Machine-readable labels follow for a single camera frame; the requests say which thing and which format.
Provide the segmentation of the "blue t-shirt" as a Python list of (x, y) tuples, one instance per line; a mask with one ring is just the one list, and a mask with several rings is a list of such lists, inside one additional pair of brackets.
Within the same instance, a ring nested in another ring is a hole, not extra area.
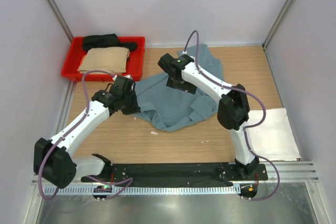
[(135, 85), (140, 113), (133, 116), (150, 122), (156, 129), (173, 132), (208, 120), (218, 111), (218, 103), (202, 90), (195, 94), (166, 86), (163, 72), (138, 81)]

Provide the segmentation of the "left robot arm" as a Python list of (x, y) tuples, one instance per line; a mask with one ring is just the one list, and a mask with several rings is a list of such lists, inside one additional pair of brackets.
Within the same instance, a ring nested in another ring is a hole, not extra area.
[(97, 126), (118, 111), (124, 115), (140, 112), (135, 82), (124, 76), (117, 76), (114, 83), (97, 91), (66, 128), (48, 140), (40, 138), (36, 142), (33, 171), (38, 182), (45, 179), (59, 189), (75, 178), (108, 182), (113, 173), (109, 159), (99, 154), (73, 159), (73, 155)]

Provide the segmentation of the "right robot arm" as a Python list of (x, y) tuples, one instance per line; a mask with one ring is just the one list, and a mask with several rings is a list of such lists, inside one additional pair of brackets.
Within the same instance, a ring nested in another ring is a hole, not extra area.
[(218, 104), (217, 120), (222, 127), (229, 130), (234, 144), (237, 175), (243, 180), (254, 176), (259, 158), (252, 151), (246, 131), (250, 107), (244, 86), (234, 86), (220, 80), (187, 54), (178, 58), (164, 54), (158, 65), (168, 74), (168, 87), (191, 94), (200, 89)]

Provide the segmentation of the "red plastic bin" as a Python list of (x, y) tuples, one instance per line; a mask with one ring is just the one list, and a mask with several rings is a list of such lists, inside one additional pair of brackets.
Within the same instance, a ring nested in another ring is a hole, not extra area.
[(102, 70), (111, 74), (131, 75), (139, 81), (143, 72), (145, 52), (144, 37), (119, 37), (120, 42), (134, 42), (134, 51), (122, 47), (93, 48), (85, 52), (83, 37), (75, 37), (66, 56), (61, 75), (70, 81), (79, 82), (84, 73)]

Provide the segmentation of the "black t-shirt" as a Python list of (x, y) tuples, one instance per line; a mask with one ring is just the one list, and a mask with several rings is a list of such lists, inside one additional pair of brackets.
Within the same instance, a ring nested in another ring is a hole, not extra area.
[(122, 47), (127, 48), (130, 51), (135, 51), (138, 46), (135, 42), (121, 42), (116, 34), (91, 35), (83, 38), (82, 49), (85, 52), (88, 52), (93, 48), (109, 47)]

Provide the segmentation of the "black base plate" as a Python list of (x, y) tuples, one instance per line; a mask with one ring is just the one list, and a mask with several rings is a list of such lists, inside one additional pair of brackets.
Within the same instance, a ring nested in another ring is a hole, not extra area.
[(170, 163), (170, 164), (110, 164), (106, 165), (95, 178), (107, 182), (120, 182), (132, 177), (134, 182), (141, 180), (166, 180), (200, 177), (217, 181), (253, 180), (266, 181), (266, 166), (258, 164), (253, 171), (243, 174), (243, 169), (235, 163)]

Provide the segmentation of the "beige folded t-shirt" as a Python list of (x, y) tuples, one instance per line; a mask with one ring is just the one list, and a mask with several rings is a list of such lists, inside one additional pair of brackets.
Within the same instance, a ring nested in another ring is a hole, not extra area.
[(122, 47), (90, 49), (77, 69), (80, 73), (101, 70), (108, 73), (125, 73), (130, 51)]

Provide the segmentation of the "white folded t-shirt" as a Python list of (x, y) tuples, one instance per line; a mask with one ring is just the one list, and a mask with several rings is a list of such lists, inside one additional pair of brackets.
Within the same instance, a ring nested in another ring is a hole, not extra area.
[(285, 108), (269, 109), (261, 125), (248, 128), (252, 150), (271, 161), (301, 159)]

